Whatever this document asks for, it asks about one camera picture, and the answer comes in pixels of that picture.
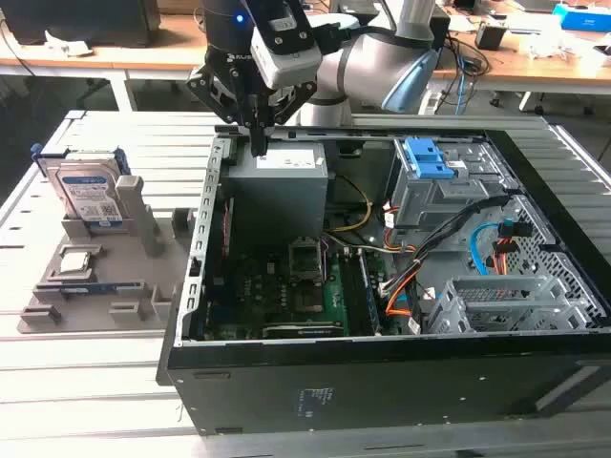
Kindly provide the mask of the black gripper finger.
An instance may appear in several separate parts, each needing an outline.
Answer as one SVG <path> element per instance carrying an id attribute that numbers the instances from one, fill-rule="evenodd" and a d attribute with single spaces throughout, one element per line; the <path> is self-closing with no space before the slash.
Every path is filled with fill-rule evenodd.
<path id="1" fill-rule="evenodd" d="M 252 156 L 261 154 L 261 126 L 253 96 L 246 90 L 244 74 L 236 67 L 228 70 L 222 82 L 213 69 L 202 65 L 194 69 L 187 86 L 197 99 L 211 109 L 223 122 L 236 122 L 248 131 Z"/>
<path id="2" fill-rule="evenodd" d="M 288 95 L 282 96 L 275 104 L 269 97 L 260 105 L 260 156 L 265 156 L 270 132 L 276 125 L 284 125 L 316 93 L 317 84 L 307 81 L 291 87 Z"/>

